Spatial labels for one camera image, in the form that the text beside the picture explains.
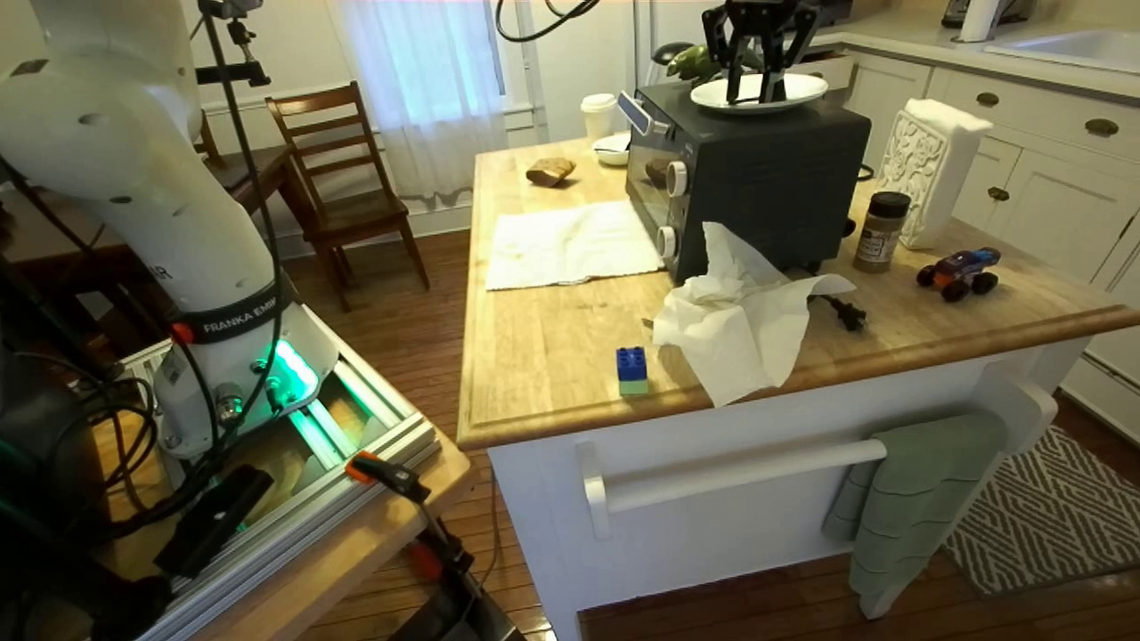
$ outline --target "butcher block countertop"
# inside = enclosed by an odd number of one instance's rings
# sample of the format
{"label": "butcher block countertop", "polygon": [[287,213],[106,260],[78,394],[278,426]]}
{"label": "butcher block countertop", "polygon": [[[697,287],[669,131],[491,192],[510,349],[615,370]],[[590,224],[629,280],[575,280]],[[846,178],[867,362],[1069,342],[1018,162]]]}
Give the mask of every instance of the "butcher block countertop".
{"label": "butcher block countertop", "polygon": [[[523,176],[539,157],[576,163],[575,185],[539,188]],[[861,216],[873,185],[860,185],[852,213]],[[589,141],[553,141],[480,152],[473,166],[469,209],[469,280],[462,328],[460,431],[462,448],[575,435],[650,416],[708,408],[708,394],[678,349],[652,344],[652,316],[673,287],[665,272],[606,279],[583,286],[488,292],[488,254],[499,216],[527,216],[580,204],[622,201],[622,172],[602,166]],[[943,254],[996,247],[1000,286],[992,297],[943,303],[916,286],[916,272]],[[886,273],[852,268],[854,234],[819,273],[846,273],[846,297],[869,312],[861,331],[846,331],[828,303],[814,303],[814,321],[789,394],[861,379],[906,375],[1009,349],[1088,338],[1140,323],[1140,312],[1106,292],[1044,268],[970,224],[950,224],[935,254],[894,254]],[[615,389],[615,349],[646,344],[650,385],[640,400]]]}

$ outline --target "floor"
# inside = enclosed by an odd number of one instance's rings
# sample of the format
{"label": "floor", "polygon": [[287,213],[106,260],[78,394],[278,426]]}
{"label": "floor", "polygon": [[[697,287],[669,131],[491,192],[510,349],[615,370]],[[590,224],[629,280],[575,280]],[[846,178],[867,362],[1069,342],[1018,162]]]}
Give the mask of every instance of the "floor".
{"label": "floor", "polygon": [[[353,310],[337,310],[314,260],[291,260],[296,292],[353,342],[412,407],[443,431],[460,408],[462,361],[462,292],[466,234],[422,243],[431,292],[412,279],[400,247],[358,249],[350,260],[360,286]],[[1078,407],[1063,401],[1057,423],[1094,448],[1106,463],[1140,483],[1140,448],[1106,431]],[[466,499],[444,514],[454,533],[473,553],[473,573],[510,620],[531,639],[549,641],[527,564],[510,518],[496,495],[485,452],[469,452],[479,477]],[[979,597],[970,579],[936,557],[906,591],[894,611],[867,622],[846,587],[846,560],[805,564],[755,573],[682,596],[640,597],[583,615],[596,641],[755,641],[755,639],[1140,639],[1140,569],[1072,579],[1063,587]],[[410,560],[400,560],[360,583],[306,639],[388,639],[429,587]]]}

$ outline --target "kitchen island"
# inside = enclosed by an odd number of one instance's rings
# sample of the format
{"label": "kitchen island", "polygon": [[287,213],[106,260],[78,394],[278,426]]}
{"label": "kitchen island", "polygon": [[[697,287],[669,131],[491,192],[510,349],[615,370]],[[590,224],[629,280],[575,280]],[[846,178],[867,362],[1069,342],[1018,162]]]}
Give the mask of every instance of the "kitchen island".
{"label": "kitchen island", "polygon": [[[575,162],[575,185],[534,188],[523,172],[539,157]],[[1135,310],[1009,247],[992,297],[939,303],[916,286],[916,272],[992,243],[964,224],[950,224],[935,254],[899,249],[886,273],[854,272],[848,240],[824,272],[854,280],[867,331],[846,331],[828,303],[814,303],[790,380],[714,408],[683,356],[652,349],[650,321],[673,287],[662,272],[485,287],[496,222],[606,201],[622,201],[622,172],[599,166],[583,141],[485,152],[473,176],[456,441],[491,452],[559,641],[580,639],[576,611],[602,601],[848,547],[819,533],[842,468],[789,477],[748,468],[780,468],[780,452],[861,441],[899,420],[994,401],[1006,394],[992,389],[994,375],[1052,392],[1090,334],[1140,323]],[[646,344],[650,394],[620,394],[620,344]]]}

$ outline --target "striped rug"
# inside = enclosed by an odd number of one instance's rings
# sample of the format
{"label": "striped rug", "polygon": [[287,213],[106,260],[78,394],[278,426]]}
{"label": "striped rug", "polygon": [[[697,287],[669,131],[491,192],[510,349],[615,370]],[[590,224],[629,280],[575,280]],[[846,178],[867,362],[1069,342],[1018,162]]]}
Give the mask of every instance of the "striped rug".
{"label": "striped rug", "polygon": [[1140,487],[1052,426],[1000,468],[943,547],[983,596],[1140,568]]}

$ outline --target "bottle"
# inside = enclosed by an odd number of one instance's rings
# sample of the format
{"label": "bottle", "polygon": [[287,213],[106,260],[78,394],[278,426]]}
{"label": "bottle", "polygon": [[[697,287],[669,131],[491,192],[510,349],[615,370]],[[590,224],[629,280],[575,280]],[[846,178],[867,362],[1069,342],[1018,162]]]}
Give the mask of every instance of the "bottle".
{"label": "bottle", "polygon": [[886,272],[911,201],[906,192],[873,192],[854,247],[860,272]]}

